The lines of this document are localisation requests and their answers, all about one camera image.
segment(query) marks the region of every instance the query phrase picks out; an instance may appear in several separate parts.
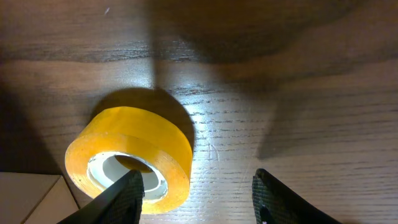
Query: black object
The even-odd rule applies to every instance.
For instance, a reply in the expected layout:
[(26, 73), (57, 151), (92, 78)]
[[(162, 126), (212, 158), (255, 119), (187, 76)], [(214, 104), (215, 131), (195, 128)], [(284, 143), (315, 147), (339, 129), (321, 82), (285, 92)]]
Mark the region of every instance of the black object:
[(131, 170), (59, 224), (138, 224), (143, 197), (141, 173)]
[(252, 198), (257, 224), (341, 224), (264, 169), (253, 177)]

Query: wood grain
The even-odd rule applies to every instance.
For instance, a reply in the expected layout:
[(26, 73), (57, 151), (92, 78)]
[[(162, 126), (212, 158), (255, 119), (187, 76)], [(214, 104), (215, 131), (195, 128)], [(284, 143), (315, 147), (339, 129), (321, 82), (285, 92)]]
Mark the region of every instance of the wood grain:
[(1, 170), (63, 172), (87, 204), (67, 146), (148, 89), (194, 159), (187, 202), (142, 223), (254, 223), (260, 167), (343, 223), (397, 223), (395, 1), (0, 2)]

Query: roll of yellow tape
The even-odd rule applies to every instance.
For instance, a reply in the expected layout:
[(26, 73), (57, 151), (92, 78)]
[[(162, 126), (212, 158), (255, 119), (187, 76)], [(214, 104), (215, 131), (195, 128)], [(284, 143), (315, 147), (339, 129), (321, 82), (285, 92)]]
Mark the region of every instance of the roll of yellow tape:
[[(127, 166), (126, 159), (136, 163)], [(189, 195), (192, 150), (181, 130), (157, 114), (130, 107), (104, 110), (65, 154), (68, 175), (91, 198), (128, 168), (140, 169), (142, 164), (146, 166), (142, 213), (164, 213), (184, 203)]]

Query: adhesive tape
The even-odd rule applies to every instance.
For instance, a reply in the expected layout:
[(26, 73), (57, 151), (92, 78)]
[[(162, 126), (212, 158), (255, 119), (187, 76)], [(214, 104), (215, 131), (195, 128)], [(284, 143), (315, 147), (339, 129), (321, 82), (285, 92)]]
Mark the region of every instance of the adhesive tape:
[(69, 145), (65, 166), (73, 183), (95, 198), (130, 169), (144, 181), (142, 213), (164, 213), (189, 195), (192, 150), (174, 124), (146, 110), (102, 111)]

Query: yellow tape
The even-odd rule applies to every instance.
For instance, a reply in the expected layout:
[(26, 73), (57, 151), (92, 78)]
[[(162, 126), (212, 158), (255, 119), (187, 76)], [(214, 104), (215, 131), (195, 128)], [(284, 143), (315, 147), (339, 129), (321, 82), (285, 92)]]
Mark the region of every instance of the yellow tape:
[(143, 213), (168, 212), (187, 199), (192, 150), (184, 134), (161, 116), (130, 107), (107, 109), (69, 145), (65, 154), (68, 175), (91, 198), (103, 189), (89, 177), (88, 163), (102, 152), (121, 152), (142, 158), (164, 176), (167, 194), (156, 202), (144, 200)]

